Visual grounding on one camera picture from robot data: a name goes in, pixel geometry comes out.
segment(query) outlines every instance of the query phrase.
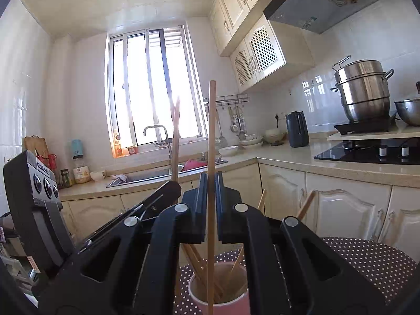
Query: countertop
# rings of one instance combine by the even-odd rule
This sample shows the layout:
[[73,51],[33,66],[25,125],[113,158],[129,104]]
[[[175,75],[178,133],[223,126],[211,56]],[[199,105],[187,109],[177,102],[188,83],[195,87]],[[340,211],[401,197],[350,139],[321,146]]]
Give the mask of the countertop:
[[[282,146],[262,146],[257,149],[241,149],[235,156],[223,157],[227,163],[216,166],[216,171],[228,171],[253,163],[299,170],[308,173],[341,177],[344,179],[381,183],[386,185],[420,188],[420,167],[414,165],[381,165],[340,161],[315,160],[313,157],[336,145],[335,141],[311,140],[309,146],[291,148],[286,142]],[[199,179],[207,168],[179,175],[179,183]],[[159,188],[168,177],[144,181],[125,186],[106,188],[112,180],[91,181],[60,190],[61,201],[109,197]]]

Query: utensil rack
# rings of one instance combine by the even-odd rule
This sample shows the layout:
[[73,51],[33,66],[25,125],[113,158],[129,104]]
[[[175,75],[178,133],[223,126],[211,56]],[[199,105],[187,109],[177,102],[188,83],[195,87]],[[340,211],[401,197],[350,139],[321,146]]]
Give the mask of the utensil rack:
[[[219,96],[216,97],[216,106],[217,107],[223,107],[225,105],[236,105],[236,104],[242,104],[249,102],[249,97],[247,93],[241,93],[238,95],[227,95],[227,96]],[[209,106],[209,99],[204,98],[204,106]]]

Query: pink cup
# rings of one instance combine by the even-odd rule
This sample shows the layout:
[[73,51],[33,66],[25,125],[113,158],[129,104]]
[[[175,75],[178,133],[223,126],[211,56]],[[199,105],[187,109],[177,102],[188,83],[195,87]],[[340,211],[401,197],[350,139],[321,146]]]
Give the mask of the pink cup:
[[[223,281],[223,278],[218,278],[219,276],[226,276],[227,273],[232,269],[234,262],[220,262],[216,263],[214,266],[215,278],[218,281]],[[240,268],[237,269],[237,273],[232,276],[229,286],[232,288],[243,285],[246,282],[246,269],[244,266],[240,265]],[[188,293],[190,294],[192,300],[201,310],[204,315],[207,315],[207,302],[203,302],[199,298],[204,298],[203,290],[201,283],[195,278],[193,274],[188,282]],[[249,295],[248,289],[241,296],[236,299],[226,302],[226,303],[215,303],[213,308],[213,315],[250,315],[251,310],[249,308]]]

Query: window frame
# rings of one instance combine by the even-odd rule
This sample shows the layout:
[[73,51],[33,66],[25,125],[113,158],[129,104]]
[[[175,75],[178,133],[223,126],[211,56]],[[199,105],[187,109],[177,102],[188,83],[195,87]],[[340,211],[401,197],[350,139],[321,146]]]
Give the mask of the window frame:
[[[207,139],[207,124],[203,122],[205,119],[205,111],[204,111],[204,102],[202,100],[202,94],[198,89],[200,88],[199,83],[196,82],[195,75],[193,75],[192,71],[194,69],[194,65],[191,63],[191,48],[186,41],[186,34],[185,34],[185,28],[183,25],[179,25],[177,27],[168,27],[168,29],[176,29],[179,28],[181,33],[181,46],[183,47],[185,61],[186,61],[186,69],[188,73],[188,80],[190,83],[190,89],[191,89],[191,96],[194,106],[194,113],[195,113],[195,119],[197,122],[197,129],[199,132],[199,135],[194,137],[187,137],[184,139],[179,139],[180,144],[186,144],[190,142],[196,142],[196,141],[202,141]],[[116,36],[112,36],[109,38],[109,49],[108,49],[108,100],[109,100],[109,115],[110,115],[110,122],[112,127],[112,135],[114,136],[114,129],[118,130],[119,133],[119,127],[118,127],[118,118],[116,113],[116,105],[115,105],[115,95],[114,95],[114,71],[113,71],[113,52],[114,52],[114,42],[116,41],[123,41],[123,69],[124,69],[124,85],[123,89],[125,91],[125,102],[127,104],[127,112],[128,112],[128,118],[129,118],[129,128],[130,128],[130,134],[132,138],[133,145],[137,145],[139,152],[146,152],[150,150],[156,150],[155,143],[156,142],[150,142],[145,144],[138,144],[136,133],[135,133],[135,124],[133,121],[133,116],[131,112],[131,105],[130,105],[130,91],[129,91],[129,83],[128,83],[128,67],[127,67],[127,38],[133,36],[133,35],[144,35],[145,43],[146,43],[146,64],[147,64],[147,71],[148,71],[148,81],[149,81],[149,91],[150,91],[150,99],[152,102],[152,109],[153,109],[153,122],[154,124],[158,124],[157,119],[157,113],[155,109],[155,99],[153,95],[153,83],[152,83],[152,75],[151,75],[151,67],[150,67],[150,48],[149,48],[149,33],[150,32],[159,32],[159,38],[160,38],[160,49],[162,52],[162,61],[163,61],[163,70],[165,74],[165,84],[166,89],[170,101],[170,108],[171,108],[171,116],[174,117],[174,102],[172,99],[172,88],[171,88],[171,82],[169,79],[169,68],[167,65],[167,58],[166,58],[166,45],[165,45],[165,38],[164,38],[164,28],[158,28],[158,29],[141,29],[129,33],[124,33]],[[155,128],[156,132],[156,138],[158,142],[161,142],[164,140],[164,138],[161,137],[159,128]]]

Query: kitchen sink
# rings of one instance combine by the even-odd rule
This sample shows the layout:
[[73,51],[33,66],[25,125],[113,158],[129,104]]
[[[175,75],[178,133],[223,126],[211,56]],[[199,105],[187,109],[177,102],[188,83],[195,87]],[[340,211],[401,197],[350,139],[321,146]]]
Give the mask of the kitchen sink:
[[[219,160],[216,162],[216,165],[221,165],[222,163],[227,163],[227,161]],[[202,168],[206,168],[207,166],[189,169],[181,172],[183,165],[178,166],[179,176],[182,176],[186,172],[192,172],[194,170],[199,170]],[[161,178],[161,177],[170,177],[171,176],[171,168],[165,167],[160,169],[152,169],[152,170],[143,170],[133,173],[127,173],[125,176],[127,177],[127,181],[117,178],[113,182],[111,182],[108,187],[115,187],[115,186],[123,186],[123,185],[129,185],[131,183],[137,183],[137,182],[143,182],[143,181],[153,181],[155,179]]]

